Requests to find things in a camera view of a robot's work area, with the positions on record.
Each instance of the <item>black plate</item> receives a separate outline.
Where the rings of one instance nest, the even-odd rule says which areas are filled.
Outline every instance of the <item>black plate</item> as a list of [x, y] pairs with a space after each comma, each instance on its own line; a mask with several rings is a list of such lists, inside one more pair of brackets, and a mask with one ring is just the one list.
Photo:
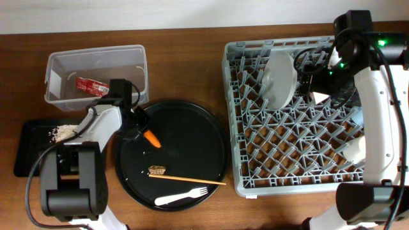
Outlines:
[[[116, 174], [128, 194], [153, 210], [180, 211], [210, 197], [218, 185], [150, 178], [152, 165], [166, 167], [165, 175], [222, 181], [228, 167], [229, 143], [219, 121], [204, 108], [182, 101], [161, 102], [145, 109], [150, 130], [162, 147], [146, 139], [116, 143]], [[154, 200], [207, 187], [208, 194], [185, 198], [161, 207]]]
[[19, 150], [14, 164], [14, 175], [28, 176], [34, 162], [52, 145], [49, 132], [60, 125], [79, 125], [80, 119], [41, 119], [24, 123], [20, 135]]

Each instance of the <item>round black tray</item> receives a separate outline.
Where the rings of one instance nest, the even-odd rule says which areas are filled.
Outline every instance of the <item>round black tray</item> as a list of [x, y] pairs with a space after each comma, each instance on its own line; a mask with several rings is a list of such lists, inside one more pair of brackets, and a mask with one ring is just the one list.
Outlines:
[[[156, 103], [145, 111], [150, 115], [149, 128], [162, 147], [157, 149], [146, 139], [118, 139], [115, 168], [123, 188], [153, 210], [180, 211], [203, 202], [218, 185], [150, 178], [148, 168], [161, 165], [166, 167], [165, 175], [222, 181], [228, 168], [229, 142], [219, 121], [206, 109], [183, 101]], [[200, 187], [207, 187], [208, 194], [163, 206], [154, 203], [158, 197]]]

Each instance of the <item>plastic container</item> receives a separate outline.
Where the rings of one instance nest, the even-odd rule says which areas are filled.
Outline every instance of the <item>plastic container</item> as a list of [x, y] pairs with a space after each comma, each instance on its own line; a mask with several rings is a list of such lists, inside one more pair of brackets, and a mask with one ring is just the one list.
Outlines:
[[[285, 38], [231, 42], [222, 71], [228, 104], [235, 190], [240, 196], [334, 191], [342, 182], [362, 183], [365, 162], [347, 161], [347, 142], [364, 135], [353, 122], [356, 108], [318, 104], [295, 94], [277, 111], [267, 107], [261, 78], [274, 52], [292, 58], [301, 50], [330, 47], [334, 37]], [[297, 61], [322, 63], [328, 55], [311, 51]]]
[[[124, 45], [52, 53], [45, 72], [46, 102], [62, 111], [85, 109], [99, 97], [77, 89], [76, 77], [109, 84], [110, 79], [126, 79], [141, 92], [138, 104], [149, 101], [148, 69], [142, 45]], [[133, 89], [132, 101], [137, 99]]]

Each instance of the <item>white plastic fork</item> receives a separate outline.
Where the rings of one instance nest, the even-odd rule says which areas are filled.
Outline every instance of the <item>white plastic fork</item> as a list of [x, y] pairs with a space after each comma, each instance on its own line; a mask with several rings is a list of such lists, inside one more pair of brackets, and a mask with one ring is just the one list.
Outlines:
[[182, 194], [175, 194], [175, 195], [166, 195], [163, 197], [158, 197], [155, 199], [155, 204], [157, 206], [169, 204], [173, 201], [178, 201], [180, 199], [191, 197], [191, 198], [198, 198], [207, 194], [207, 188], [193, 188], [190, 192], [182, 193]]

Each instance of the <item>white crumbs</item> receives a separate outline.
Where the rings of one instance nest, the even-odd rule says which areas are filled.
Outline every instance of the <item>white crumbs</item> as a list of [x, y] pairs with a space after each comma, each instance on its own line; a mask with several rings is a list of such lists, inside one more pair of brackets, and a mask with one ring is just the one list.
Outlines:
[[60, 125], [57, 128], [53, 128], [51, 132], [49, 132], [49, 136], [51, 136], [51, 143], [56, 143], [66, 139], [73, 135], [73, 131], [78, 127], [78, 125]]

